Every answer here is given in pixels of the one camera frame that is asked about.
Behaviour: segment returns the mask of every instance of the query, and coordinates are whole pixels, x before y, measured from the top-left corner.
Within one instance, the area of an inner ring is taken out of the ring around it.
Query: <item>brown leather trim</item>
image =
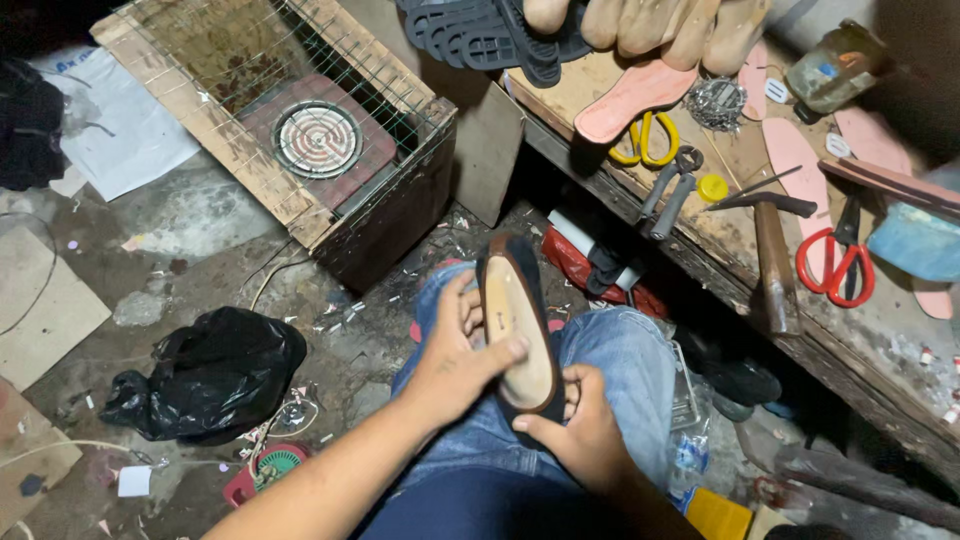
[[[527,279],[523,275],[523,272],[520,272],[520,265],[517,264],[514,257],[507,250],[507,239],[509,237],[510,235],[508,233],[498,234],[490,241],[490,246],[488,248],[487,259],[485,260],[485,263],[489,264],[491,257],[503,257],[507,259],[508,262],[510,262],[510,265],[514,268],[514,272],[520,278],[520,283],[523,285],[523,292],[525,292],[527,295],[527,302],[529,302],[530,306],[533,308],[534,317],[537,318],[537,323],[540,326],[540,334],[543,336],[543,343],[546,344],[547,357],[550,360],[550,393],[547,395],[546,399],[543,400],[543,403],[536,407],[523,408],[523,409],[514,407],[516,411],[520,413],[525,413],[525,414],[536,413],[544,410],[548,405],[550,405],[550,402],[553,401],[554,395],[557,393],[558,366],[557,366],[556,360],[553,357],[553,351],[550,350],[550,336],[546,332],[546,324],[544,323],[543,319],[540,318],[540,309],[537,307],[537,304],[533,298],[533,294],[530,292],[530,283],[527,282]],[[480,306],[483,309],[483,314],[484,314],[484,337],[486,337],[487,343],[489,344],[490,333],[488,331],[488,328],[490,327],[490,324],[487,321],[487,294],[486,294],[487,285],[485,283],[485,281],[487,280],[487,276],[488,276],[487,268],[484,268],[483,269],[484,282],[480,283],[480,292],[481,292]]]

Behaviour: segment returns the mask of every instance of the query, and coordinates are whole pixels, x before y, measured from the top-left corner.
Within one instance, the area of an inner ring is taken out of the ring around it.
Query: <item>denim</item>
[[[410,379],[423,355],[444,286],[474,266],[473,262],[462,262],[438,270],[420,291],[416,319],[423,340],[396,373],[392,396]],[[468,289],[475,287],[476,282]],[[676,358],[654,322],[628,307],[598,309],[573,318],[562,330],[553,332],[550,347],[563,367],[582,363],[603,372],[607,400],[627,451],[647,478],[664,491]],[[520,445],[490,391],[413,460],[395,493],[437,473],[467,466],[493,467],[576,485],[553,455]]]

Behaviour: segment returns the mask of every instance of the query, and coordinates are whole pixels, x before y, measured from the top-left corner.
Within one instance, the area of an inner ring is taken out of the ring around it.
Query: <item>red scissors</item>
[[[874,264],[870,261],[870,252],[867,246],[859,243],[860,235],[860,199],[856,193],[847,197],[847,203],[843,206],[843,213],[840,214],[840,221],[836,229],[823,229],[813,236],[804,240],[797,250],[797,275],[800,281],[806,285],[806,288],[817,294],[827,293],[827,297],[834,304],[850,308],[862,306],[864,302],[870,299],[874,294],[874,285],[876,276],[874,275]],[[824,263],[824,280],[819,284],[813,281],[806,272],[806,252],[814,242],[821,238],[826,238],[825,248],[826,261]],[[847,252],[840,265],[833,269],[833,252],[836,249],[836,242],[847,247]],[[860,259],[858,265],[853,262]],[[863,285],[860,287],[860,295],[853,297],[856,290],[856,269],[857,266],[863,272]],[[840,282],[847,276],[847,286],[844,291],[845,297],[840,296]]]

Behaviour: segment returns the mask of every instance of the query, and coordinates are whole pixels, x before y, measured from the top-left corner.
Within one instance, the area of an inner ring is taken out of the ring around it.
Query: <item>wooden crate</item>
[[[136,0],[90,33],[351,289],[376,283],[443,214],[456,109],[336,0]],[[333,208],[324,186],[340,179],[294,174],[251,124],[250,109],[317,74],[396,147],[376,183]]]

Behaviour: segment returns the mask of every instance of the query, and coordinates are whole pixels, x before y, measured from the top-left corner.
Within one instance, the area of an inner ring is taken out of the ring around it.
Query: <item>hand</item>
[[[542,416],[523,414],[514,430],[537,439],[588,491],[612,495],[639,473],[604,396],[603,374],[584,364],[564,369],[566,427]]]
[[[472,280],[473,271],[467,270],[444,288],[426,350],[397,398],[412,407],[430,430],[460,418],[484,386],[526,358],[530,347],[526,338],[511,337],[480,352],[471,349],[467,336],[483,322],[480,291],[464,292]]]

